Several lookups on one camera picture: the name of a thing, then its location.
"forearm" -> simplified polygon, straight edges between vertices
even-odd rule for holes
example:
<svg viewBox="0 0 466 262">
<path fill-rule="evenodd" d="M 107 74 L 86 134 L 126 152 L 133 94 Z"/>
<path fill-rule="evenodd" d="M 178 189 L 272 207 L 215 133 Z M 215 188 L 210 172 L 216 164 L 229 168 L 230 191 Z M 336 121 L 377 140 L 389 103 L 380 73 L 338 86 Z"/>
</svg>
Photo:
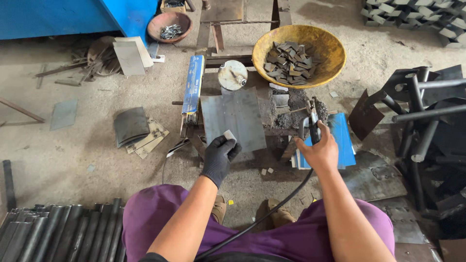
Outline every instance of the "forearm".
<svg viewBox="0 0 466 262">
<path fill-rule="evenodd" d="M 316 172 L 322 185 L 332 253 L 337 262 L 395 261 L 336 169 Z"/>
<path fill-rule="evenodd" d="M 154 252 L 170 262 L 193 261 L 206 230 L 217 186 L 199 176 L 185 201 L 168 220 L 147 253 Z"/>
</svg>

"dusty floor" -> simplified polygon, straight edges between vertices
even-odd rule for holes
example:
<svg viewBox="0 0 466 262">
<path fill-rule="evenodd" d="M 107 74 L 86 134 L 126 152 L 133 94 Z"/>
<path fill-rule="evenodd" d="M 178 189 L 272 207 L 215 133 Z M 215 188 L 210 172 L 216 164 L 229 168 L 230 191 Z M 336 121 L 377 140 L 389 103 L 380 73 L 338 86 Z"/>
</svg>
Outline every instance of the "dusty floor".
<svg viewBox="0 0 466 262">
<path fill-rule="evenodd" d="M 246 19 L 269 20 L 272 2 L 245 0 Z M 195 21 L 191 34 L 177 47 L 162 45 L 159 53 L 166 55 L 166 63 L 155 64 L 145 76 L 113 75 L 79 88 L 54 83 L 58 78 L 78 74 L 76 70 L 45 77 L 41 89 L 37 90 L 34 75 L 42 64 L 53 68 L 70 60 L 69 50 L 61 46 L 62 38 L 43 43 L 0 41 L 0 96 L 47 120 L 45 124 L 36 124 L 0 105 L 0 123 L 7 121 L 0 127 L 0 159 L 12 161 L 20 207 L 35 203 L 90 206 L 114 197 L 127 200 L 138 190 L 162 183 L 165 155 L 180 140 L 180 107 L 172 106 L 171 101 L 180 101 L 184 93 L 186 69 L 194 53 L 199 26 L 201 2 L 196 4 L 198 10 L 188 13 Z M 291 2 L 294 24 L 322 27 L 336 35 L 346 49 L 347 62 L 341 74 L 330 83 L 307 91 L 309 96 L 317 95 L 330 110 L 348 114 L 364 89 L 374 93 L 395 69 L 428 65 L 438 70 L 464 65 L 466 61 L 464 50 L 442 48 L 432 32 L 364 27 L 359 11 L 357 0 Z M 227 50 L 223 53 L 247 52 L 268 29 L 267 24 L 224 26 Z M 332 99 L 331 91 L 336 91 L 339 97 Z M 75 98 L 79 100 L 75 125 L 49 131 L 54 104 Z M 157 119 L 171 132 L 144 160 L 117 149 L 113 131 L 115 113 L 138 106 L 143 106 L 146 115 Z M 368 150 L 392 161 L 394 150 L 388 123 L 389 117 L 386 117 L 363 143 L 351 134 L 355 149 Z M 164 183 L 189 189 L 200 172 L 195 156 L 191 147 L 185 147 L 169 158 Z M 92 173 L 86 171 L 89 164 L 96 166 Z M 251 223 L 263 200 L 283 199 L 304 175 L 296 172 L 262 177 L 256 169 L 232 171 L 220 188 L 226 199 L 234 201 L 228 207 L 224 224 L 237 228 Z M 287 204 L 294 216 L 299 216 L 311 202 L 311 192 L 321 197 L 316 177 Z"/>
</svg>

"sandal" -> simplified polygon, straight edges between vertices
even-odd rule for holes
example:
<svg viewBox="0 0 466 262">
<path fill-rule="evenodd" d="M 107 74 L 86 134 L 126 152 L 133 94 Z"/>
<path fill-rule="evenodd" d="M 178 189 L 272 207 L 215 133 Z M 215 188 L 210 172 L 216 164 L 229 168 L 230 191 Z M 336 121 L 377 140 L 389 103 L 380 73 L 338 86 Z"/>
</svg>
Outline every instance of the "sandal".
<svg viewBox="0 0 466 262">
<path fill-rule="evenodd" d="M 223 196 L 217 196 L 215 198 L 215 202 L 213 204 L 212 212 L 211 214 L 215 218 L 215 220 L 222 225 L 223 224 L 223 219 L 225 218 L 225 213 L 226 213 L 226 202 L 225 198 Z"/>
<path fill-rule="evenodd" d="M 277 199 L 270 198 L 268 200 L 269 211 L 272 210 L 272 208 L 276 207 L 279 203 L 280 201 L 278 201 Z M 272 221 L 274 222 L 275 228 L 296 222 L 296 219 L 284 206 L 281 206 L 279 209 L 277 209 L 277 211 L 273 212 L 270 215 L 270 217 L 272 217 Z"/>
</svg>

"gloved hand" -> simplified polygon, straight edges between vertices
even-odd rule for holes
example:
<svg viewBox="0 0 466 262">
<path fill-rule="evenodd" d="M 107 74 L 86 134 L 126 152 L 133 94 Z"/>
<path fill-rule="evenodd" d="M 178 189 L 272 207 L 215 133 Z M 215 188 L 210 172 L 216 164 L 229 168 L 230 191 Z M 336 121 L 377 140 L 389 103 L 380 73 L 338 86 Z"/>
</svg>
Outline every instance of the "gloved hand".
<svg viewBox="0 0 466 262">
<path fill-rule="evenodd" d="M 204 175 L 220 188 L 223 179 L 230 172 L 230 163 L 241 152 L 241 145 L 234 139 L 227 140 L 224 135 L 214 139 L 206 148 L 204 157 Z"/>
</svg>

